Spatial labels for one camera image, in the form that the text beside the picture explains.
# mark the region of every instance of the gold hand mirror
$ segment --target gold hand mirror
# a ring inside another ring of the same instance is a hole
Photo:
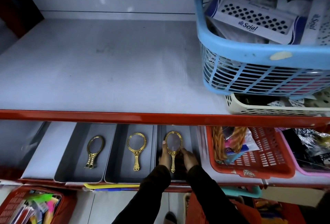
[[[172,166],[171,166],[171,172],[175,172],[175,156],[179,153],[181,147],[182,147],[182,137],[181,135],[176,131],[168,132],[165,136],[165,141],[167,143],[167,151],[172,157]]]
[[[101,140],[101,147],[100,147],[99,151],[97,151],[96,153],[92,153],[90,151],[90,145],[96,139],[100,139]],[[97,135],[97,136],[95,136],[95,137],[93,137],[93,138],[90,139],[90,141],[87,144],[88,160],[87,160],[87,163],[85,165],[85,168],[88,168],[88,169],[94,168],[95,158],[102,151],[103,146],[104,146],[104,138],[101,135]]]
[[[129,140],[132,138],[132,136],[134,135],[139,135],[143,138],[143,146],[138,149],[138,150],[135,150],[135,149],[132,149],[130,146],[129,146]],[[133,167],[133,170],[134,171],[139,171],[140,170],[140,165],[139,165],[139,155],[140,153],[142,152],[142,150],[146,147],[146,137],[144,136],[144,134],[142,133],[134,133],[132,134],[128,140],[127,140],[127,147],[128,149],[134,154],[134,157],[135,157],[135,163],[134,163],[134,167]]]

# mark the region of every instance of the tile floor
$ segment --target tile floor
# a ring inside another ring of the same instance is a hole
[[[78,202],[69,224],[109,224],[124,209],[136,192],[79,192]],[[184,224],[184,193],[163,193],[156,224],[163,224],[168,211],[178,224]]]

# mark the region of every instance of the person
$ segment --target person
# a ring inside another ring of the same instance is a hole
[[[162,149],[159,165],[143,179],[139,191],[118,214],[113,224],[152,224],[155,222],[160,209],[162,193],[171,183],[171,158],[165,141],[163,141]],[[184,155],[184,165],[187,169],[187,183],[191,186],[202,206],[209,224],[229,222],[249,224],[233,203],[229,201],[215,180],[212,180],[198,164],[196,157],[184,148],[181,149],[181,152]],[[164,223],[176,223],[175,216],[168,213]]]

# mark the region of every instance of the torn sticker residue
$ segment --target torn sticker residue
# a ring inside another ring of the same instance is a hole
[[[254,173],[250,172],[249,170],[243,170],[244,172],[244,175],[246,176],[252,176],[252,177],[255,177]]]
[[[292,53],[289,51],[281,51],[281,52],[277,52],[275,54],[273,54],[272,56],[270,56],[270,60],[282,60],[282,59],[286,59],[286,58],[290,58],[292,57]]]

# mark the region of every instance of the tile grout line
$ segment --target tile grout line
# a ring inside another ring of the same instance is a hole
[[[94,204],[94,199],[95,199],[95,193],[93,193],[93,194],[94,194],[94,197],[93,197],[92,207],[90,208],[87,224],[89,224],[90,215],[92,214],[92,209],[93,209],[93,204]]]

